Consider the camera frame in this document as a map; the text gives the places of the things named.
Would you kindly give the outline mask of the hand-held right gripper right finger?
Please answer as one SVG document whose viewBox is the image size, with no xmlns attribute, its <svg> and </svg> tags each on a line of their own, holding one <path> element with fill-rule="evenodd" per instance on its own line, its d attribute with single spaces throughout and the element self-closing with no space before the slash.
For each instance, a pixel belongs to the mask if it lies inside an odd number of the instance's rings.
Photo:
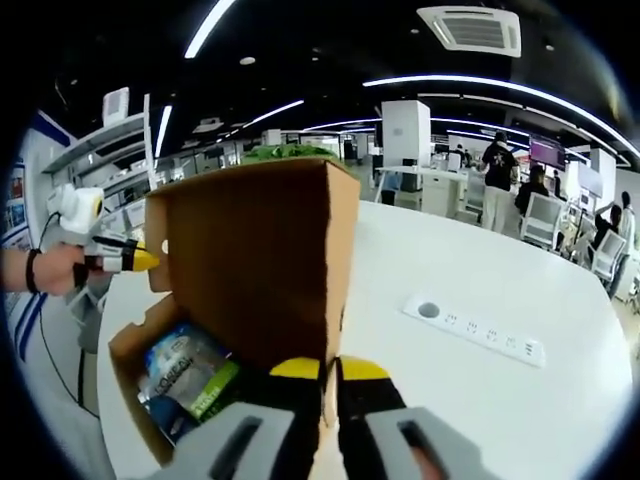
<svg viewBox="0 0 640 480">
<path fill-rule="evenodd" d="M 389 373 L 353 356 L 336 363 L 338 445 L 350 479 L 481 479 L 479 447 L 424 407 L 406 405 Z"/>
</svg>

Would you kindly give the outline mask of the person's left hand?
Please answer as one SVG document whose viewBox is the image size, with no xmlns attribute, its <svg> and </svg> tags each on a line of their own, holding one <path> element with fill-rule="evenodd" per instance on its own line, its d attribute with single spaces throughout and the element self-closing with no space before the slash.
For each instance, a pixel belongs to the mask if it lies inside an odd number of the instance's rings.
<svg viewBox="0 0 640 480">
<path fill-rule="evenodd" d="M 82 247 L 58 244 L 34 257 L 32 272 L 37 291 L 63 296 L 84 285 L 100 270 L 90 270 L 85 265 Z"/>
</svg>

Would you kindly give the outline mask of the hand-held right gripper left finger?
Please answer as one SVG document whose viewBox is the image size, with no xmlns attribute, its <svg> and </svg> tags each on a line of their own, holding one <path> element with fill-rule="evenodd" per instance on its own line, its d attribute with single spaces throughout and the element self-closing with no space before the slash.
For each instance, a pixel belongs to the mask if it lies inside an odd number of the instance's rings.
<svg viewBox="0 0 640 480">
<path fill-rule="evenodd" d="M 286 360 L 180 440 L 161 479 L 306 479 L 323 410 L 323 363 Z"/>
</svg>

